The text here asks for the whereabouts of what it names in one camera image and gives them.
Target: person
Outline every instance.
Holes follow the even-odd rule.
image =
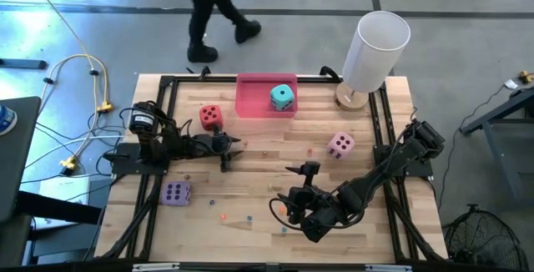
[[[191,63],[212,63],[219,56],[215,48],[205,46],[202,40],[214,5],[235,25],[235,42],[244,43],[261,31],[261,25],[246,19],[231,0],[193,0],[187,50],[187,58]]]

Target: brass connector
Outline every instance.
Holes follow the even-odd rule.
[[[109,113],[113,110],[113,105],[108,101],[103,101],[101,106],[97,107],[99,113]]]
[[[519,80],[521,80],[521,82],[524,84],[528,84],[532,82],[532,76],[527,71],[521,71],[519,73]]]
[[[68,159],[62,160],[59,162],[63,167],[67,169],[76,169],[76,157],[71,156]]]

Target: wooden lamp base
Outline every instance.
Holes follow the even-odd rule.
[[[361,110],[369,100],[368,93],[358,93],[342,83],[335,89],[335,103],[346,111]]]

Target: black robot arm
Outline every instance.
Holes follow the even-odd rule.
[[[284,202],[290,224],[300,224],[299,230],[309,240],[319,242],[333,228],[343,229],[360,222],[375,191],[395,171],[415,160],[433,159],[443,149],[444,142],[427,122],[414,119],[395,142],[390,156],[366,176],[345,181],[334,191],[325,192],[311,183],[319,172],[319,163],[306,162],[300,169],[288,168],[306,176],[303,187],[291,188],[289,196],[279,194],[278,200]]]
[[[230,170],[230,160],[242,151],[229,151],[230,146],[240,139],[233,138],[222,131],[219,125],[212,128],[213,135],[189,134],[192,119],[177,127],[176,122],[156,107],[153,101],[133,105],[129,130],[139,138],[139,153],[135,154],[137,163],[158,165],[170,160],[198,159],[219,156],[221,172]],[[105,154],[110,161],[124,160],[131,154]]]

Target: purple die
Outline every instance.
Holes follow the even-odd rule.
[[[354,139],[347,133],[337,133],[326,147],[330,155],[336,159],[343,159],[354,148]]]
[[[161,203],[170,206],[185,206],[191,200],[189,181],[169,181],[161,186]]]

